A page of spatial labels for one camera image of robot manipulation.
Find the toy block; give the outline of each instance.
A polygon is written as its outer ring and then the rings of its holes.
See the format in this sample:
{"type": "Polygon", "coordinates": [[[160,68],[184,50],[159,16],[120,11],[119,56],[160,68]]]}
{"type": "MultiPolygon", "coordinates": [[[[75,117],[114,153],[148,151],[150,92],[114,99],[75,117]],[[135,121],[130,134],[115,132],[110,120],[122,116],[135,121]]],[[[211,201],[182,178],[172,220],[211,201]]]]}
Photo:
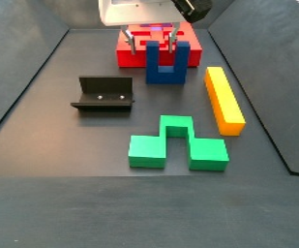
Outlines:
{"type": "Polygon", "coordinates": [[[147,83],[186,83],[190,50],[191,47],[188,42],[178,42],[175,65],[159,66],[159,43],[155,41],[147,42],[147,83]]]}
{"type": "Polygon", "coordinates": [[[166,162],[166,143],[160,137],[132,136],[128,152],[131,167],[163,168],[166,162]]]}
{"type": "MultiPolygon", "coordinates": [[[[174,30],[171,23],[128,25],[128,31],[135,36],[136,54],[131,53],[131,47],[124,42],[124,34],[119,33],[115,54],[119,67],[146,67],[147,65],[147,41],[159,42],[159,66],[172,66],[175,61],[174,51],[168,51],[168,34],[174,30]]],[[[202,46],[198,41],[192,26],[187,22],[180,23],[178,31],[178,41],[190,42],[191,53],[188,67],[199,66],[202,56],[202,46]]]]}
{"type": "Polygon", "coordinates": [[[159,137],[132,136],[128,150],[130,167],[164,168],[166,139],[187,139],[190,170],[223,171],[230,161],[222,139],[198,139],[190,116],[162,115],[159,137]]]}
{"type": "Polygon", "coordinates": [[[222,67],[208,67],[204,83],[222,136],[239,136],[246,121],[222,67]]]}
{"type": "Polygon", "coordinates": [[[223,171],[226,169],[230,158],[222,139],[194,139],[190,150],[190,170],[223,171]]]}

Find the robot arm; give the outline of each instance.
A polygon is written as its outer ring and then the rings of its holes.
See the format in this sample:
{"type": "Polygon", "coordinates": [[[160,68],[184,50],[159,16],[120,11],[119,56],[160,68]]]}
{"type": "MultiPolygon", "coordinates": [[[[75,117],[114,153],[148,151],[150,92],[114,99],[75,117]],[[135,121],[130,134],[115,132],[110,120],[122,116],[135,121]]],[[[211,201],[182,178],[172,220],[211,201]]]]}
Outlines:
{"type": "MultiPolygon", "coordinates": [[[[195,22],[204,18],[212,7],[211,0],[99,0],[100,18],[106,26],[122,26],[135,54],[135,38],[128,24],[195,22]]],[[[176,41],[179,25],[168,36],[170,52],[176,41]]]]}

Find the black bracket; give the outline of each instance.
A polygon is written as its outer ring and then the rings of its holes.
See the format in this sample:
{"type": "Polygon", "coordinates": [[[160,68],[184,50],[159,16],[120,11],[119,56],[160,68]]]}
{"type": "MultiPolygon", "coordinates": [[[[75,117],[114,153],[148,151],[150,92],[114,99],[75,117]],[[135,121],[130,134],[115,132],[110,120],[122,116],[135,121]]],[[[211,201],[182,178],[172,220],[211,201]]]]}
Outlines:
{"type": "Polygon", "coordinates": [[[71,105],[80,110],[131,109],[134,103],[131,77],[79,77],[82,97],[71,105]]]}

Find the wall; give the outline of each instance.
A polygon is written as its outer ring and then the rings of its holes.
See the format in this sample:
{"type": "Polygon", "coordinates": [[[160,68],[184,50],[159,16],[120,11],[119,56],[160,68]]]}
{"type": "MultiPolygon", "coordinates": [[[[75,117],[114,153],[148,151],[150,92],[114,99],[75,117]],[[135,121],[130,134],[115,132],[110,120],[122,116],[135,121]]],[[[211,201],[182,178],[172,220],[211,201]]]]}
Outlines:
{"type": "Polygon", "coordinates": [[[40,1],[0,0],[0,120],[66,32],[40,1]]]}
{"type": "Polygon", "coordinates": [[[299,173],[299,3],[235,0],[208,30],[286,164],[299,173]]]}

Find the white robot part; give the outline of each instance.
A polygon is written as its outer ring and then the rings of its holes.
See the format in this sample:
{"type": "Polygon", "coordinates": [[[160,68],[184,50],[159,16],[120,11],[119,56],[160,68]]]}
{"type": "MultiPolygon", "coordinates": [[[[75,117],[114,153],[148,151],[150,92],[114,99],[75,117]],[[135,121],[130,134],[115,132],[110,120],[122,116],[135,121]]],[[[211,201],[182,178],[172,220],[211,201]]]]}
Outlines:
{"type": "Polygon", "coordinates": [[[99,0],[106,26],[186,21],[171,0],[99,0]]]}

